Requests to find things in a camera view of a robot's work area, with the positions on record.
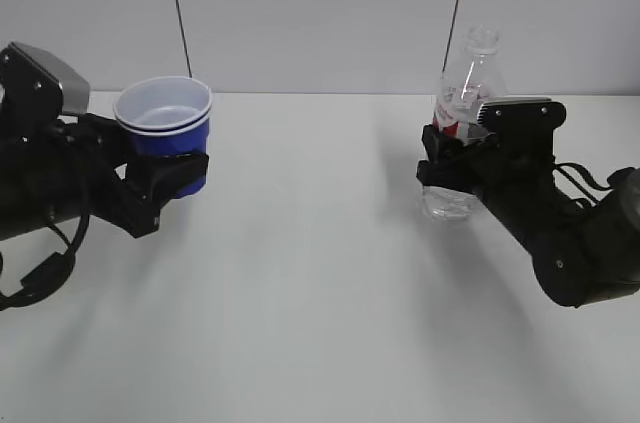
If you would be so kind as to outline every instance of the cup rim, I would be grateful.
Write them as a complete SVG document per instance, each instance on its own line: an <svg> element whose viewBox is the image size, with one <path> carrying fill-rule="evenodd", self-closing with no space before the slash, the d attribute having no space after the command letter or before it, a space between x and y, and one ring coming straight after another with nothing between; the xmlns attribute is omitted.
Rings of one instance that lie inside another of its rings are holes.
<svg viewBox="0 0 640 423"><path fill-rule="evenodd" d="M196 115L194 115L191 118L187 118L184 121L180 122L178 125L176 125L175 123L171 123L171 124L164 124L164 125L138 125L138 124L133 124L128 122L127 120L123 119L120 112L118 111L118 103L120 103L120 101L122 100L122 97L129 91L135 90L136 88L142 86L142 85L146 85L149 83L153 83L154 81L159 81L159 80L188 80L190 82L195 83L196 85L200 86L202 89L206 90L208 95L209 95L209 99L207 101L206 106L204 107L203 110L199 111ZM173 131L176 129L176 126L178 127L185 127L185 126L189 126L194 122L199 121L200 119L202 119L205 115L207 115L209 113L209 111L211 110L211 105L213 102L213 95L211 93L211 89L204 84L202 81L197 80L195 78L191 78L189 76L181 76L181 75L175 75L175 76L154 76L153 78L147 78L146 80L142 80L142 81L138 81L137 83L134 83L132 85L129 85L128 87L126 87L124 90L122 90L122 93L120 93L120 95L118 95L118 98L116 99L116 101L113 103L113 114L116 118L116 120L118 120L119 122L121 122L123 125L125 125L127 128L131 128L131 129L136 129L139 131L149 131L149 132L157 132L157 131Z"/></svg>
<svg viewBox="0 0 640 423"><path fill-rule="evenodd" d="M187 131L191 131L191 130L196 129L200 125L208 124L208 122L209 122L209 114L206 114L202 118L200 118L199 120L196 120L196 121L192 122L190 125L182 126L180 128L176 128L174 130L168 130L168 131L143 131L143 130L140 130L138 128L129 126L128 124L118 120L118 123L120 124L120 126L122 126L122 128L125 131L128 131L130 133L134 133L134 134L140 135L140 136L153 136L153 137L156 137L156 138L164 138L166 136L181 135L183 133L186 133Z"/></svg>
<svg viewBox="0 0 640 423"><path fill-rule="evenodd" d="M200 118L198 118L195 121L190 121L189 123L184 123L184 124L181 124L181 125L178 125L178 126L173 126L171 128L167 128L167 129L164 129L164 130L145 130L144 128L139 128L139 127L137 127L135 125L132 125L130 123L126 123L125 121L122 121L122 120L120 120L118 118L116 118L116 121L120 124L120 126L122 126L126 130L132 130L132 131L135 130L136 132L143 131L145 133L152 133L152 134L160 134L161 135L161 134L165 134L165 133L167 133L169 131L170 132L175 132L175 131L181 130L183 128L192 127L196 123L200 123L204 119L208 119L210 117L210 114L211 114L211 111L208 111L208 112L200 115Z"/></svg>

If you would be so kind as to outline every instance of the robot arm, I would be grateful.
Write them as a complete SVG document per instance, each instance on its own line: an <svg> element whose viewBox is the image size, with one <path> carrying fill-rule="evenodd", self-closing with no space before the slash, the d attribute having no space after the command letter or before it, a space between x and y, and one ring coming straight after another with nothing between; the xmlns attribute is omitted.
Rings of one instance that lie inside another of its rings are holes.
<svg viewBox="0 0 640 423"><path fill-rule="evenodd" d="M25 276L22 290L0 294L3 310L37 303L66 282L91 215L134 238L157 231L162 208L206 174L208 156L136 154L115 121L86 113L89 84L38 48L14 42L2 50L0 84L0 240L46 226L67 245ZM56 225L75 217L69 240Z"/></svg>
<svg viewBox="0 0 640 423"><path fill-rule="evenodd" d="M548 98L493 100L478 113L490 136L466 147L425 126L428 160L417 176L424 186L475 194L531 255L545 293L579 307L640 289L640 170L619 170L602 187L580 165L557 165L553 131L565 118L564 106ZM567 167L608 195L596 200ZM560 191L554 171L587 198Z"/></svg>

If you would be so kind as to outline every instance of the wire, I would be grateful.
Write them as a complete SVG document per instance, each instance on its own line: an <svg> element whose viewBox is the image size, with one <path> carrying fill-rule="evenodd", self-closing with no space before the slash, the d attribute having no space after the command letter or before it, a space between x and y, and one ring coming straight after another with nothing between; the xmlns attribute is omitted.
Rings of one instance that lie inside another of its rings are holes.
<svg viewBox="0 0 640 423"><path fill-rule="evenodd" d="M45 274L47 274L47 272L51 272L48 265L59 265L59 267L55 267L56 269L53 273L49 273L47 275L47 281L45 281L43 284L23 287L21 290L17 291L11 296L6 296L0 292L0 311L11 307L19 308L30 306L44 300L45 298L48 298L53 293L58 291L60 287L62 287L62 285L69 279L71 273L73 272L73 269L75 268L76 253L80 248L80 245L82 245L82 242L84 241L84 238L87 234L87 230L89 229L89 220L91 217L89 187L86 177L84 176L84 172L82 171L82 164L79 161L79 156L76 151L74 151L73 148L67 146L66 143L62 145L61 149L69 156L69 159L73 166L74 174L77 179L78 188L80 190L80 221L78 222L76 233L73 239L69 241L69 238L62 232L62 230L60 230L60 228L58 228L53 223L53 221L51 221L51 218L46 214L43 215L45 226L53 231L65 243L65 245L67 246L67 250L65 251L64 255L54 253L50 258L53 257L55 261L49 261L48 258L36 268L34 268L34 270L32 270L32 273L38 272L38 269L40 269L44 265L43 271L45 272ZM0 275L2 274L3 267L4 257L2 256L2 253L0 253Z"/></svg>
<svg viewBox="0 0 640 423"><path fill-rule="evenodd" d="M554 169L565 168L565 167L566 168L571 168L572 170L577 171L578 174L584 180L584 182L587 185L589 185L591 188L593 188L594 190L609 191L609 190L613 189L613 188L611 188L611 186L602 186L602 185L600 185L595 180L593 175L591 173L589 173L589 170L587 170L584 166L579 165L578 163L559 163L559 164L554 166Z"/></svg>
<svg viewBox="0 0 640 423"><path fill-rule="evenodd" d="M573 176L571 176L569 173L567 173L563 168L561 168L560 166L556 166L556 167L554 167L554 170L556 170L558 173L560 173L562 176L564 176L567 180L569 180L571 183L573 183L573 186L578 188L578 190L580 190L582 192L582 194L584 196L586 196L589 200L591 200L594 204L597 205L598 203L600 203L600 201L595 196L593 196L591 193L589 193L584 186L582 186L580 183L578 183L578 181Z"/></svg>

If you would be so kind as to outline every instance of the white wall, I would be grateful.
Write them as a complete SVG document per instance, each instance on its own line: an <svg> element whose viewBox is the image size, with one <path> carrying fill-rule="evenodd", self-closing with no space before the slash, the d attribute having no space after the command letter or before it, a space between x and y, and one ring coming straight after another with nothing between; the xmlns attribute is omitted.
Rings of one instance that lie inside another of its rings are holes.
<svg viewBox="0 0 640 423"><path fill-rule="evenodd" d="M97 89L186 72L173 0L0 0L0 40L52 51Z"/></svg>
<svg viewBox="0 0 640 423"><path fill-rule="evenodd" d="M461 0L452 51L477 21L502 27L513 93L640 93L638 0Z"/></svg>
<svg viewBox="0 0 640 423"><path fill-rule="evenodd" d="M196 76L255 92L434 90L455 0L180 0ZM640 92L635 0L461 0L503 30L513 93ZM173 0L0 0L0 41L41 46L96 89L185 74Z"/></svg>
<svg viewBox="0 0 640 423"><path fill-rule="evenodd" d="M224 91L424 93L455 0L181 0L194 72Z"/></svg>

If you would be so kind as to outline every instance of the bottle label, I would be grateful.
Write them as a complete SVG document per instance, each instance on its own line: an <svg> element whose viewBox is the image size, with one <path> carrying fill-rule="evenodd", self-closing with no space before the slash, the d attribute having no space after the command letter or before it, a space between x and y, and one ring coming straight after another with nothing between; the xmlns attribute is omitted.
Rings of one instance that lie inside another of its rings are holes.
<svg viewBox="0 0 640 423"><path fill-rule="evenodd" d="M478 110L480 105L490 98L486 87L442 89L442 94L436 99L433 113L433 125L447 136L459 139L465 145L485 138L489 133L477 125L470 118L470 113Z"/></svg>

